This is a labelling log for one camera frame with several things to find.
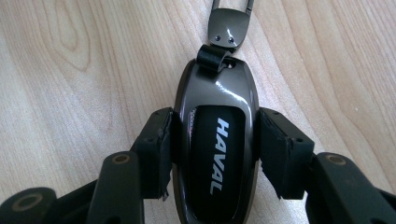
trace wood grain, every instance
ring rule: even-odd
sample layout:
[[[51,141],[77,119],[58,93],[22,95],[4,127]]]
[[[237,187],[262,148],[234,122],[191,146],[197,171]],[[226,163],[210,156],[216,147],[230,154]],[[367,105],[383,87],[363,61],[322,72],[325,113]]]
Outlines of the wood grain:
[[[173,105],[184,66],[207,43],[211,4],[0,0],[0,203],[39,186],[65,195],[128,150],[151,112]],[[235,54],[261,106],[393,193],[395,11],[391,0],[256,1]],[[169,189],[165,203],[145,202],[147,223],[179,222]],[[259,174],[248,223],[304,222],[304,202],[279,201]]]

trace key fob case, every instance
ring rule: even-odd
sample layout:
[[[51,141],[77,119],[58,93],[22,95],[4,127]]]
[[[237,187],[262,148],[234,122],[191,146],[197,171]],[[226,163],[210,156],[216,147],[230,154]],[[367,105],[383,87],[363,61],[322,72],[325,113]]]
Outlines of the key fob case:
[[[172,160],[182,223],[246,222],[256,185],[259,103],[248,65],[219,73],[191,60],[173,114]]]

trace circular hole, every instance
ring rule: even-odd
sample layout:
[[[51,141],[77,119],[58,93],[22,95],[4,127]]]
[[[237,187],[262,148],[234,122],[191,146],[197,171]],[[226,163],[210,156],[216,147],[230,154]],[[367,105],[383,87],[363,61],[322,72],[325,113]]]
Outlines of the circular hole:
[[[12,204],[14,212],[23,212],[38,205],[43,200],[43,195],[40,193],[32,193],[19,198]]]
[[[110,217],[106,220],[106,224],[120,224],[121,219],[119,217]]]
[[[336,165],[345,165],[347,162],[337,155],[327,155],[326,159]]]
[[[123,164],[123,163],[129,161],[129,159],[131,159],[131,158],[128,155],[120,154],[113,158],[113,162],[115,164]]]
[[[235,62],[233,60],[228,61],[227,68],[234,68],[234,67],[235,67]]]

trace haval logo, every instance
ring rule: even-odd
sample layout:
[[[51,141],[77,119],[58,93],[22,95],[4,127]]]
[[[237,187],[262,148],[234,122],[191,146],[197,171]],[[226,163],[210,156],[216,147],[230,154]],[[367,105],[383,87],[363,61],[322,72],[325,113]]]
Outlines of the haval logo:
[[[222,161],[225,160],[225,154],[227,151],[227,146],[224,143],[223,138],[228,137],[228,133],[225,130],[228,129],[229,124],[223,119],[218,119],[219,127],[216,132],[217,143],[215,145],[216,152],[213,158],[213,174],[212,174],[212,183],[210,184],[210,194],[213,195],[213,189],[221,190],[222,187],[222,174],[224,173],[224,163]]]

